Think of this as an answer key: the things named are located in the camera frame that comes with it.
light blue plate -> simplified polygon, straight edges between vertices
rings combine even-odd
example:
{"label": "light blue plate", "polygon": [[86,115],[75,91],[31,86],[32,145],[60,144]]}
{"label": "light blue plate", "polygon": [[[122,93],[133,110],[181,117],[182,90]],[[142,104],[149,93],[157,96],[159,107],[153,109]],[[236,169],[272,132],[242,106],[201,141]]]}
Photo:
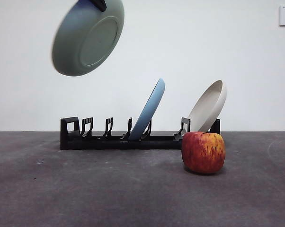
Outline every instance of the light blue plate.
{"label": "light blue plate", "polygon": [[165,82],[159,79],[152,94],[150,95],[141,115],[139,116],[130,136],[129,140],[139,140],[152,119],[165,91]]}

gray floor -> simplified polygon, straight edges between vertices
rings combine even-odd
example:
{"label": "gray floor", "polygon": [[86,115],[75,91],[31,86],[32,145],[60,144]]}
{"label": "gray floor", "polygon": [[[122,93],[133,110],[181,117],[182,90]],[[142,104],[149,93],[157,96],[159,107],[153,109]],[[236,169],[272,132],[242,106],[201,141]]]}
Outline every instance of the gray floor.
{"label": "gray floor", "polygon": [[57,132],[0,132],[0,227],[285,227],[285,132],[225,132],[215,175],[180,150],[60,151]]}

plate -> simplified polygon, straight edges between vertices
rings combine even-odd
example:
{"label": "plate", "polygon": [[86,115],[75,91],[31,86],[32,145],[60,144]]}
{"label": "plate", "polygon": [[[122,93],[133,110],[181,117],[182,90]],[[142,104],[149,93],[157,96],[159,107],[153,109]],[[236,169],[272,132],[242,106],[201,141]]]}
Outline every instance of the plate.
{"label": "plate", "polygon": [[207,132],[213,125],[227,98],[227,87],[221,80],[214,82],[199,98],[189,119],[191,131]]}
{"label": "plate", "polygon": [[164,91],[165,82],[160,78],[143,108],[128,140],[139,140],[141,138],[161,101]]}
{"label": "plate", "polygon": [[101,12],[89,0],[79,0],[62,21],[52,48],[53,65],[67,76],[87,74],[113,51],[124,26],[121,0],[106,0]]}

